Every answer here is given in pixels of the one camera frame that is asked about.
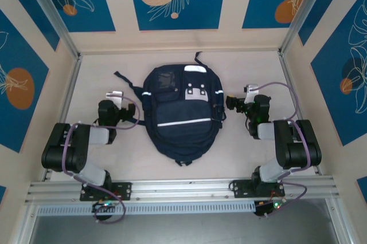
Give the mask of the right aluminium side rail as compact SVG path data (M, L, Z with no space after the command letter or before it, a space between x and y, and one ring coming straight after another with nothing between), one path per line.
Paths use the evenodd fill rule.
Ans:
M292 98L292 102L294 104L294 108L296 110L296 116L299 120L301 120L301 119L303 119L303 115L302 115L302 111L300 109L298 97L297 97L296 92L295 92L296 89L295 89L295 87L292 83L292 79L291 79L290 73L288 71L286 60L285 60L283 54L280 52L280 49L277 51L277 53L278 53L279 61L280 61L280 64L281 64L281 67L282 67L282 70L283 70L283 74L284 74L286 84L288 86L290 86L291 89L293 90L293 92L290 91L290 95L291 95L291 98Z

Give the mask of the left aluminium frame post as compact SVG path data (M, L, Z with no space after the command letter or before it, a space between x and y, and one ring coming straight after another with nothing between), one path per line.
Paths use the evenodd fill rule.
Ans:
M44 14L46 15L48 21L51 23L60 40L64 43L66 49L70 55L76 60L80 57L80 52L78 51L74 41L69 35L69 31L62 20L60 14L58 13L52 0L36 0L40 7L42 8Z

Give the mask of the navy blue backpack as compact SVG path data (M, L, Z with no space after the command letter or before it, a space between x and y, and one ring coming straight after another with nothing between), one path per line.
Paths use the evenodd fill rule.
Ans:
M114 73L142 103L143 119L128 121L144 126L158 152L179 166L188 166L204 155L226 119L218 75L198 57L194 60L195 64L154 68L142 87Z

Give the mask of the small circuit board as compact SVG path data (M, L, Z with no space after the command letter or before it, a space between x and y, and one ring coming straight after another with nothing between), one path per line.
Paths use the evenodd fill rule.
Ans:
M254 214L261 218L268 218L275 211L279 210L282 206L287 203L285 199L282 200L267 200L267 201L256 201Z
M92 213L102 214L115 211L115 205L113 203L96 202L92 205Z

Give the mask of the left black mount plate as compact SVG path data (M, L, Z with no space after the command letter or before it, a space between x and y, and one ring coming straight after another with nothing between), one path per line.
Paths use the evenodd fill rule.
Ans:
M112 182L110 186L103 186L105 189L111 191L121 200L130 200L131 197L131 182ZM98 200L116 200L112 195L107 194L103 191L97 190L96 188L82 186L80 192L80 201L82 202L96 202Z

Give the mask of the right black mount plate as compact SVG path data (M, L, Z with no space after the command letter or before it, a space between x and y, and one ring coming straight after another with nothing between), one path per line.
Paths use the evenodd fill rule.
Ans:
M254 183L251 180L234 180L232 184L235 198L270 198L274 196L285 196L283 185L277 182Z

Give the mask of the aluminium frame post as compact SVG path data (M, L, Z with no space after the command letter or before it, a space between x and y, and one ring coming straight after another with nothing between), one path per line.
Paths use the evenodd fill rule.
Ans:
M66 49L70 55L76 60L80 57L80 52L78 51L74 41L69 35L69 31L62 20L60 14L58 13L52 0L36 0L40 7L42 8L44 14L46 15L48 21L51 23L60 40L64 43Z
M281 55L286 53L293 39L296 37L299 38L302 46L307 43L332 1L333 0L302 1L294 20L290 24L286 37L279 48L279 53Z

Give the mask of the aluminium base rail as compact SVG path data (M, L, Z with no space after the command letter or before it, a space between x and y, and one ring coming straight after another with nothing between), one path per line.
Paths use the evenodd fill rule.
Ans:
M230 179L132 180L132 193L127 203L151 202L223 202L234 200ZM338 198L339 191L332 176L289 176L283 181L285 198ZM81 183L72 181L32 182L26 204L81 203Z

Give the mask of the right aluminium frame post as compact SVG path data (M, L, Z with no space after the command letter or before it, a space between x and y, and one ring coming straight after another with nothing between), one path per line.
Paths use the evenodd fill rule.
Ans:
M293 39L296 37L299 38L302 46L307 43L332 1L333 0L302 1L294 20L290 24L286 37L279 48L279 53L281 55L286 53Z

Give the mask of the black mount plate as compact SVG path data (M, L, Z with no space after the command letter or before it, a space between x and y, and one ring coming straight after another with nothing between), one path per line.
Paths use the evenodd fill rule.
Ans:
M121 200L130 200L131 197L131 182L112 182L110 186L103 186L105 189L111 191ZM112 195L107 194L103 191L97 190L96 188L82 186L80 192L80 201L82 202L96 202L98 200L116 200Z
M285 196L283 185L277 182L254 183L251 180L234 180L232 184L235 198L270 198L274 196Z

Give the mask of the aluminium side rail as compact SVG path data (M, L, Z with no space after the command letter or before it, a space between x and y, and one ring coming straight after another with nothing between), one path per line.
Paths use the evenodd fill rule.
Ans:
M280 49L277 51L277 53L278 53L279 61L280 61L280 64L281 64L281 67L282 67L282 70L283 70L283 74L284 74L286 84L288 86L290 86L291 89L293 90L293 92L290 91L290 95L291 95L291 98L292 98L292 102L294 104L294 108L296 110L296 116L299 120L301 120L301 119L303 119L303 115L302 115L302 111L300 109L298 97L297 97L296 92L295 92L296 89L295 89L295 87L292 83L292 79L291 79L290 73L288 71L286 60L285 60L283 54L280 52Z
M61 113L60 113L60 117L59 117L59 122L64 123L67 119L67 114L69 111L69 107L71 104L71 100L72 100L72 96L75 90L75 85L76 85L76 81L79 75L79 71L80 71L80 67L81 67L81 63L83 60L83 55L79 55L78 59L75 62L75 65L72 69L72 74L71 77L69 79L68 82L68 87L67 87L67 91L66 94L64 96L64 101L63 101L63 105L62 105L62 109L61 109Z

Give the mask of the left aluminium side rail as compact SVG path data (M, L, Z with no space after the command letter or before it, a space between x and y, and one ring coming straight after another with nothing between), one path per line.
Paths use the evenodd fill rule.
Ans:
M72 69L72 74L71 77L69 79L68 82L68 87L67 87L67 91L66 94L64 96L64 101L63 101L63 105L62 105L62 109L61 109L61 113L60 113L60 117L59 117L59 122L64 123L67 119L67 114L69 111L69 107L71 104L71 100L72 100L72 96L75 90L75 85L76 85L76 81L79 75L79 71L80 71L80 67L81 67L81 63L83 60L83 55L79 55L78 59L75 62L75 65Z

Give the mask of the blue panel orange oval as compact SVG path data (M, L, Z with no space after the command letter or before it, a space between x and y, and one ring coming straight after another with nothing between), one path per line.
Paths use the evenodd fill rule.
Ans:
M49 69L0 10L0 144L19 152Z

